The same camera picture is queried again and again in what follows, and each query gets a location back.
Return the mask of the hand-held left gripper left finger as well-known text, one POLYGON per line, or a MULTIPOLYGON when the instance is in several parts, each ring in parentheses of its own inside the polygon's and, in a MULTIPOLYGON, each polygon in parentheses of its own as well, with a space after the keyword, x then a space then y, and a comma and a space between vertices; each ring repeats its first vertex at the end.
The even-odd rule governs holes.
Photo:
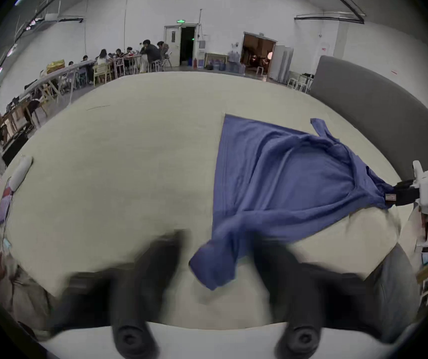
POLYGON ((110 326, 115 348, 126 359, 158 356, 148 322, 159 322, 164 294, 181 260, 186 230, 153 240, 133 260, 97 272, 77 272, 49 317, 49 333, 110 326))

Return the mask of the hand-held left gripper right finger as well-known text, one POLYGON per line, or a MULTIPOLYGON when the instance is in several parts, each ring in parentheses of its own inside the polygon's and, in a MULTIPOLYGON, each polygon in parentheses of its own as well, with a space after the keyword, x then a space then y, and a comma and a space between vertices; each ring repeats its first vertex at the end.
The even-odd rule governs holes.
POLYGON ((287 324, 278 359, 308 359, 323 328, 361 332, 381 339, 379 304, 372 287, 355 273, 299 262, 280 242, 254 235, 251 258, 269 293, 272 321, 287 324))

